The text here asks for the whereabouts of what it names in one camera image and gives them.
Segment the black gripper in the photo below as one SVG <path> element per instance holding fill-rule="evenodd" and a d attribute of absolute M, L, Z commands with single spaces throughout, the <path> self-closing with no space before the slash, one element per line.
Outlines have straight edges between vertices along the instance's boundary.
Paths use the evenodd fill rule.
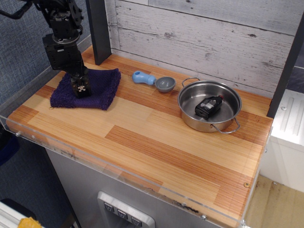
<path fill-rule="evenodd" d="M 53 35 L 48 34 L 42 38 L 45 51 L 47 53 L 50 64 L 54 70 L 62 70 L 69 73 L 72 77 L 82 78 L 82 82 L 71 78 L 71 86 L 77 98 L 82 96 L 91 96 L 91 84 L 87 67 L 84 65 L 81 52 L 78 50 L 77 44 L 56 43 Z"/>

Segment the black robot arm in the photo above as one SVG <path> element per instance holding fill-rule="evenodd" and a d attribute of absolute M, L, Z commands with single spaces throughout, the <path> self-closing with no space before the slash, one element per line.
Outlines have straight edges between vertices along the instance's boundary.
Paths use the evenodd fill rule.
<path fill-rule="evenodd" d="M 88 69 L 77 47 L 83 33 L 82 10 L 73 0 L 34 0 L 33 4 L 52 29 L 52 33 L 42 40 L 53 70 L 65 71 L 70 75 L 77 98 L 90 96 Z"/>

